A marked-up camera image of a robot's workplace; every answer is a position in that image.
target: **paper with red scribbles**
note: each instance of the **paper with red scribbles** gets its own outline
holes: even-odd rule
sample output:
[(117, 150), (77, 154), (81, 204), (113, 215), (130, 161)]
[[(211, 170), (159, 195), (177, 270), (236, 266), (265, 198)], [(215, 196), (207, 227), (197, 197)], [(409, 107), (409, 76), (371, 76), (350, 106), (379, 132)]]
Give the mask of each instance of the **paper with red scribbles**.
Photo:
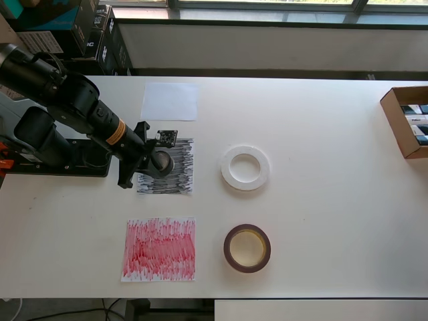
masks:
[(193, 281), (195, 230), (194, 218), (129, 220), (122, 282)]

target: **box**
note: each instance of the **box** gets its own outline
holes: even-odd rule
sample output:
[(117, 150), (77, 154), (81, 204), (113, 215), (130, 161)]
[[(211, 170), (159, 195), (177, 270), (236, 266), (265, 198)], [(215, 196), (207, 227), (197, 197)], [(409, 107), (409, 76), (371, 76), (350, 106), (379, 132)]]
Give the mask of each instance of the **box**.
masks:
[(18, 35), (12, 30), (11, 26), (7, 23), (6, 19), (0, 15), (0, 43), (13, 43), (27, 49), (24, 43), (20, 40)]
[(120, 29), (114, 22), (114, 13), (111, 6), (99, 5), (97, 7), (92, 29), (104, 31), (106, 37), (111, 40), (114, 57), (120, 68), (118, 73), (125, 76), (126, 70), (132, 68), (132, 64)]
[(113, 53), (121, 70), (132, 69), (131, 59), (118, 27), (113, 31)]
[(82, 56), (97, 4), (98, 0), (43, 0), (9, 23), (33, 54), (47, 51), (60, 58)]
[(401, 105), (425, 105), (428, 87), (392, 88), (381, 100), (381, 105), (406, 159), (428, 157), (428, 146), (419, 145)]
[(94, 24), (92, 29), (104, 31), (111, 40), (113, 31), (117, 26), (114, 24), (114, 13), (111, 5), (99, 5), (95, 11)]
[(19, 0), (0, 0), (0, 13), (6, 19), (17, 19), (23, 10)]
[(9, 97), (12, 100), (19, 100), (21, 98), (24, 98), (21, 94), (18, 94), (17, 92), (14, 92), (12, 89), (9, 89), (8, 87), (5, 87), (3, 85), (0, 85), (0, 92), (4, 93), (7, 97)]
[(82, 58), (64, 60), (67, 69), (83, 75), (114, 75), (118, 69), (114, 59), (112, 44), (106, 34), (93, 30), (90, 34), (86, 52)]

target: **orange band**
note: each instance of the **orange band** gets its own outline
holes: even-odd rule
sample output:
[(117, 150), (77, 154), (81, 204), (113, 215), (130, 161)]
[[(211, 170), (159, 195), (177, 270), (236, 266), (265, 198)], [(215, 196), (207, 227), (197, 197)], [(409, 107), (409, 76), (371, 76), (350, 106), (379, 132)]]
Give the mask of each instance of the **orange band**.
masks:
[(116, 144), (123, 136), (123, 134), (125, 133), (125, 129), (126, 129), (126, 125), (124, 123), (123, 120), (119, 119), (119, 125), (118, 128), (116, 129), (116, 131), (113, 133), (112, 136), (110, 136), (109, 139), (106, 140), (106, 142), (109, 145), (114, 145)]

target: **brown tape roll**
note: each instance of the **brown tape roll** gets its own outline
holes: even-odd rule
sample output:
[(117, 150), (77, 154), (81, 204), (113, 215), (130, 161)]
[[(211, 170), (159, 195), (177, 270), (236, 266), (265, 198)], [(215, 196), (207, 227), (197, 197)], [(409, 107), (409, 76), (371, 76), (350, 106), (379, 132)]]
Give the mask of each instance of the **brown tape roll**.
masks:
[[(233, 258), (233, 255), (231, 253), (232, 239), (237, 234), (242, 232), (253, 233), (255, 236), (257, 236), (257, 238), (261, 241), (261, 244), (263, 245), (263, 253), (255, 265), (242, 265), (238, 263), (235, 258)], [(254, 273), (263, 269), (266, 266), (266, 264), (268, 264), (268, 261), (270, 259), (271, 247), (270, 247), (270, 241), (268, 239), (268, 236), (259, 227), (252, 224), (242, 224), (233, 228), (227, 234), (223, 250), (225, 253), (225, 258), (227, 263), (229, 263), (230, 266), (233, 267), (235, 270), (243, 273)]]

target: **tape roll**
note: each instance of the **tape roll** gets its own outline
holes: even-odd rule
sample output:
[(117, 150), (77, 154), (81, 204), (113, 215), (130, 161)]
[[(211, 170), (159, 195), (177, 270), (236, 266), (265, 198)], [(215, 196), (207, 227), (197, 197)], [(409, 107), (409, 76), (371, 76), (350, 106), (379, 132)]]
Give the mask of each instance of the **tape roll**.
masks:
[[(254, 157), (260, 165), (260, 174), (254, 181), (251, 182), (239, 181), (232, 175), (230, 168), (230, 164), (236, 156), (245, 154)], [(239, 189), (240, 191), (252, 191), (254, 189), (258, 189), (264, 183), (266, 183), (269, 177), (270, 166), (267, 159), (268, 158), (265, 156), (265, 154), (256, 147), (236, 146), (226, 152), (225, 156), (223, 157), (221, 161), (221, 174), (223, 175), (223, 178), (227, 184), (233, 188)]]
[[(254, 234), (260, 240), (261, 245), (263, 246), (263, 252), (260, 255), (260, 258), (255, 264), (252, 265), (244, 265), (242, 264), (242, 262), (239, 263), (236, 258), (237, 254), (232, 253), (231, 251), (231, 244), (234, 238), (237, 237), (238, 234), (244, 232)], [(252, 224), (242, 224), (233, 228), (225, 238), (223, 250), (227, 263), (229, 263), (229, 265), (235, 270), (243, 273), (254, 273), (263, 269), (266, 264), (268, 264), (271, 253), (270, 241), (268, 236), (259, 227)]]

